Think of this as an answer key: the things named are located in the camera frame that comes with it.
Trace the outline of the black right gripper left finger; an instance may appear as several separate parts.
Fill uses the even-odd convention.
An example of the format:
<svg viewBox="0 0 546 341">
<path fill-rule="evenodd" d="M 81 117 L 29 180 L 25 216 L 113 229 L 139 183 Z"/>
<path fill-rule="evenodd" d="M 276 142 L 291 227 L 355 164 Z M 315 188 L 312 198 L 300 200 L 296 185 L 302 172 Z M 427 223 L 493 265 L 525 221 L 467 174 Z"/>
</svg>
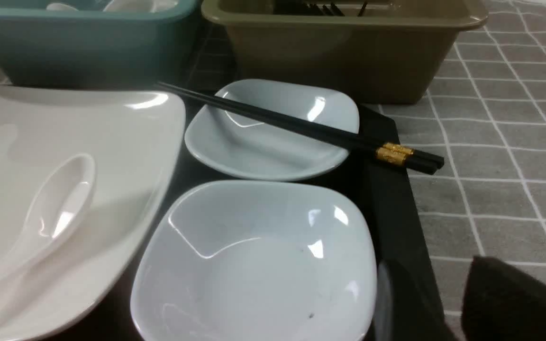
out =
<svg viewBox="0 0 546 341">
<path fill-rule="evenodd" d="M 377 341 L 442 341 L 444 322 L 412 275 L 396 260 L 378 267 L 373 327 Z"/>
</svg>

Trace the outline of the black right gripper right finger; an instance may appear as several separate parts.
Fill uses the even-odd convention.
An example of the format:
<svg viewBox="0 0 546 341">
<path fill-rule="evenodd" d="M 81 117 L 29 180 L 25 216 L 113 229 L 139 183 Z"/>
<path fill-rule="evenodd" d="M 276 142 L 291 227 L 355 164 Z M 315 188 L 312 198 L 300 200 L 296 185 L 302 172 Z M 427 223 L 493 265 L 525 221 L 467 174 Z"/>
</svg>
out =
<svg viewBox="0 0 546 341">
<path fill-rule="evenodd" d="M 468 341 L 546 341 L 546 284 L 493 257 L 474 257 L 462 300 Z"/>
</svg>

